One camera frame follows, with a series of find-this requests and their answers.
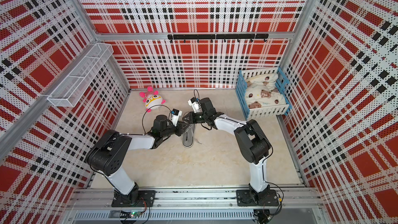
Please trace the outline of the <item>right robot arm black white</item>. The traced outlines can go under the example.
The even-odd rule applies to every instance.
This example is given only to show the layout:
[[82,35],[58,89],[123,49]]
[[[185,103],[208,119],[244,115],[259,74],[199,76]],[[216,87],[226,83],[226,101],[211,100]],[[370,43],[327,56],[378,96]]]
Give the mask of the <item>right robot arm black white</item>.
[[272,146],[259,124],[255,120],[240,121],[218,112],[208,97],[201,100],[193,97],[188,104],[193,111],[183,117],[184,122],[206,123],[208,130],[221,130],[235,136],[240,153],[249,163],[249,195],[252,203],[260,204],[266,197],[273,196],[266,172],[266,160]]

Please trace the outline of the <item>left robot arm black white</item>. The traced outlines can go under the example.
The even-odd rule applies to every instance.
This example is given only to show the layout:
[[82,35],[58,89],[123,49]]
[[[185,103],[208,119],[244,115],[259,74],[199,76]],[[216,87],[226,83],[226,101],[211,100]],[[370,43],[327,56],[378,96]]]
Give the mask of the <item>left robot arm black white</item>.
[[113,207],[133,206],[145,197],[138,184],[130,179],[122,163],[129,150],[156,149],[172,135],[183,136],[189,124],[179,121],[176,115],[156,116],[153,127],[147,134],[122,134],[108,130],[86,155],[90,168],[102,174],[114,188]]

